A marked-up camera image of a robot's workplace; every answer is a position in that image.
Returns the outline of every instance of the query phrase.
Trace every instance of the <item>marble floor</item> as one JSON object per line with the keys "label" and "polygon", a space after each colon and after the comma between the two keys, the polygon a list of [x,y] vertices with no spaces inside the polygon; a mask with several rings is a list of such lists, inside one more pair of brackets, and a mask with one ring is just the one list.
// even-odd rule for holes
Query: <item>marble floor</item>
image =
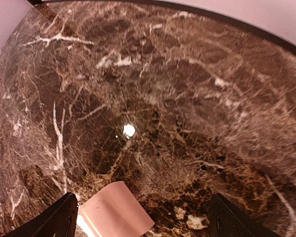
{"label": "marble floor", "polygon": [[214,193],[296,237],[296,56],[177,9],[45,8],[0,53],[0,234],[123,180],[148,237],[209,237]]}

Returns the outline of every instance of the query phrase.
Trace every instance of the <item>brown marble surface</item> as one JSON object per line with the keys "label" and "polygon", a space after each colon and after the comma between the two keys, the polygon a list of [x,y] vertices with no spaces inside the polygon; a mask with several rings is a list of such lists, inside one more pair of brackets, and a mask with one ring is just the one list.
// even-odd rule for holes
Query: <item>brown marble surface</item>
{"label": "brown marble surface", "polygon": [[147,236],[210,236],[219,192],[296,237],[295,56],[173,9],[49,7],[0,53],[0,233],[123,180],[156,222]]}

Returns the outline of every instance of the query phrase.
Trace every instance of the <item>wall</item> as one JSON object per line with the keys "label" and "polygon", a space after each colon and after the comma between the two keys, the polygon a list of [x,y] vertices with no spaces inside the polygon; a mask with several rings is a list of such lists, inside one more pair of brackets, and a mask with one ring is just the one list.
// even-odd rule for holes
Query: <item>wall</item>
{"label": "wall", "polygon": [[[296,45],[296,0],[172,0],[263,28]],[[0,49],[30,9],[26,0],[0,0]]]}

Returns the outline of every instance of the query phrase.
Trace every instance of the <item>floor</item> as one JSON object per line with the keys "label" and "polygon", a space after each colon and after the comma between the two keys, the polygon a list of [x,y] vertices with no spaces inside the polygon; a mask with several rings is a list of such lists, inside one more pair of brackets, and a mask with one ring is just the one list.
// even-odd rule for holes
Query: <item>floor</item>
{"label": "floor", "polygon": [[164,7],[41,12],[0,53],[0,234],[122,180],[148,237],[210,236],[214,193],[296,237],[296,56]]}

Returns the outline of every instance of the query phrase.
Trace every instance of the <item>pink card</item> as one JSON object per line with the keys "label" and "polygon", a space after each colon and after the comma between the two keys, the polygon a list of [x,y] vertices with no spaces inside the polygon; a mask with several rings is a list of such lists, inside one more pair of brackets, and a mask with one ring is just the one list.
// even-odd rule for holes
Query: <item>pink card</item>
{"label": "pink card", "polygon": [[153,225],[124,182],[114,182],[79,209],[95,237],[140,237]]}

